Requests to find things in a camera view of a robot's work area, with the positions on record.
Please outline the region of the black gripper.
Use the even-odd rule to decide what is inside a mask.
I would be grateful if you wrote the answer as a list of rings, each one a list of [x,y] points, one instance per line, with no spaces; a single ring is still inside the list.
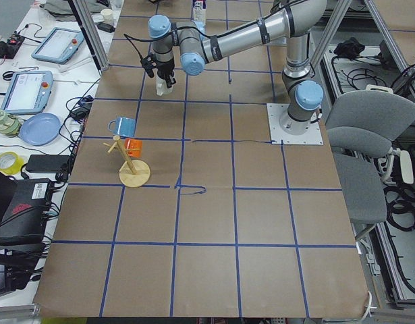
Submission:
[[[174,77],[174,68],[175,63],[174,60],[169,61],[157,61],[157,77],[161,80],[165,80],[167,88],[172,88],[173,85],[176,83]]]

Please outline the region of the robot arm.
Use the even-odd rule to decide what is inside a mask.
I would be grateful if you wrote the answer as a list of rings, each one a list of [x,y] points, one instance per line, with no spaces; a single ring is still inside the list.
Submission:
[[[167,16],[155,15],[148,21],[153,51],[141,64],[149,77],[172,88],[176,47],[185,73],[197,76],[211,62],[284,37],[287,57],[282,79],[290,99],[287,114],[296,122],[306,122],[313,108],[298,100],[297,94],[310,79],[313,67],[308,49],[310,29],[320,20],[326,5],[326,1],[290,1],[265,17],[211,36],[203,34],[201,25],[194,21],[172,23]]]

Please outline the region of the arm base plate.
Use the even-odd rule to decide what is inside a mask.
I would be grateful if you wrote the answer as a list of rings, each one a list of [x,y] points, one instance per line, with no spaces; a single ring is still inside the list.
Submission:
[[[295,121],[288,115],[289,104],[267,103],[270,137],[273,144],[323,145],[316,111],[308,121]]]

